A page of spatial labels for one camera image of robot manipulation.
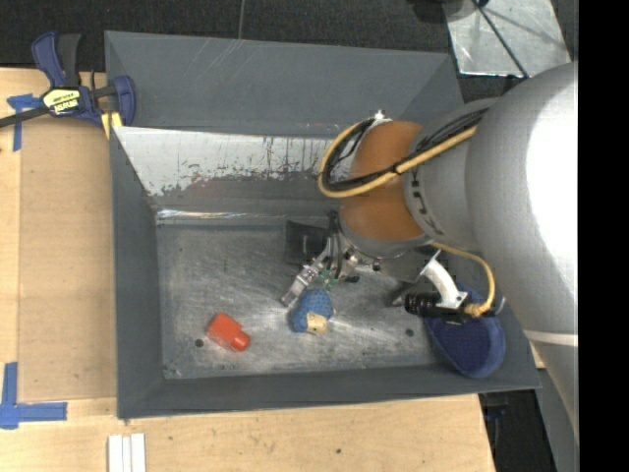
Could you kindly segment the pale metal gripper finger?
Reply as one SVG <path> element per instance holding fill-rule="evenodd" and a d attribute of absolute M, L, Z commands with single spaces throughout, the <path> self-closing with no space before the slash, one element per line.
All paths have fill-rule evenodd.
<path fill-rule="evenodd" d="M 293 306 L 302 294 L 311 287 L 312 283 L 309 280 L 296 277 L 287 291 L 287 306 Z"/>
<path fill-rule="evenodd" d="M 289 289 L 281 296 L 280 301 L 295 302 L 308 287 L 309 279 L 302 274 L 298 274 L 294 278 Z"/>

